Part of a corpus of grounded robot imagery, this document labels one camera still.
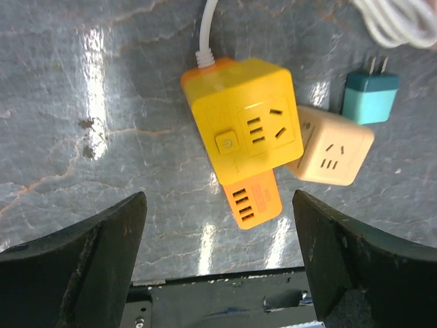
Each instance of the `beige cube socket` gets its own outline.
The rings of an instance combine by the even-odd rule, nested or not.
[[[298,106],[304,154],[287,167],[304,181],[348,186],[375,139],[372,130],[343,116]]]

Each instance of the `plug prong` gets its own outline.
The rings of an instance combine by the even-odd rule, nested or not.
[[[385,57],[384,58],[384,61],[382,62],[382,65],[381,65],[381,73],[383,73],[383,72],[385,72],[385,70],[386,70],[386,68],[387,68],[387,62],[389,61],[389,58],[388,57]]]
[[[370,59],[369,75],[372,75],[375,71],[376,57]]]

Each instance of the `white cable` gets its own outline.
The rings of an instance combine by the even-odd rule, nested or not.
[[[214,65],[215,60],[210,48],[212,17],[219,0],[207,0],[200,25],[199,51],[196,52],[197,65],[205,68]]]
[[[437,43],[437,14],[423,0],[350,0],[363,15],[371,36],[384,48]]]

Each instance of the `teal power adapter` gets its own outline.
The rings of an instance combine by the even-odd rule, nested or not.
[[[387,58],[379,72],[375,62],[374,57],[369,72],[350,73],[346,81],[342,115],[358,124],[387,121],[399,89],[399,77],[385,73]]]

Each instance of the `gray marble table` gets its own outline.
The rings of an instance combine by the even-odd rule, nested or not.
[[[179,83],[195,67],[204,3],[0,2],[0,250],[144,191],[136,282],[299,266],[296,189],[437,247],[437,54],[379,48],[347,1],[220,0],[216,56],[289,68],[300,104],[338,111],[347,73],[372,55],[401,76],[352,186],[304,183],[281,167],[283,213],[242,231]]]

